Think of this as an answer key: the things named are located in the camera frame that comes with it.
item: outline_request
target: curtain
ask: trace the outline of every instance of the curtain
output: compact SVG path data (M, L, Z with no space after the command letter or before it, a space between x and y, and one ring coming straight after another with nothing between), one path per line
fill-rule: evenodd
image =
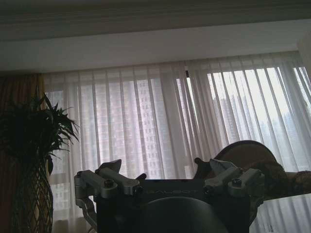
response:
M194 158L252 139L286 171L311 169L310 87L296 52L46 74L52 103L80 126L53 158L53 231L88 231L73 177L115 159L130 178L190 179Z
M36 87L43 93L41 75L21 75L0 78L0 111L6 109L9 101L25 103L35 94ZM19 176L18 164L12 165L11 157L0 151L0 222L3 232L10 232L11 210Z
M203 135L214 125L221 148L255 140L267 146L286 171L311 169L311 85L297 52L187 65Z
M177 78L182 63L75 71L45 75L52 104L69 108L79 142L53 158L54 232L85 233L89 226L75 205L74 175L122 159L120 173L149 179L192 178L190 152Z

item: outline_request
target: ceiling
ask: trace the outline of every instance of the ceiling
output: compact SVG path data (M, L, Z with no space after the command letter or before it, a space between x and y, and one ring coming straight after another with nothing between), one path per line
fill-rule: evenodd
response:
M0 0L3 14L57 12L74 9L177 2L176 0Z
M311 19L0 42L0 74L297 50Z

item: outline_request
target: glass tabletop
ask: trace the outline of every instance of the glass tabletop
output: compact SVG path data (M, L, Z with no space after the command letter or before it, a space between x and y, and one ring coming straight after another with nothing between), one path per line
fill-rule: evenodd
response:
M310 233L311 194L265 201L250 233Z

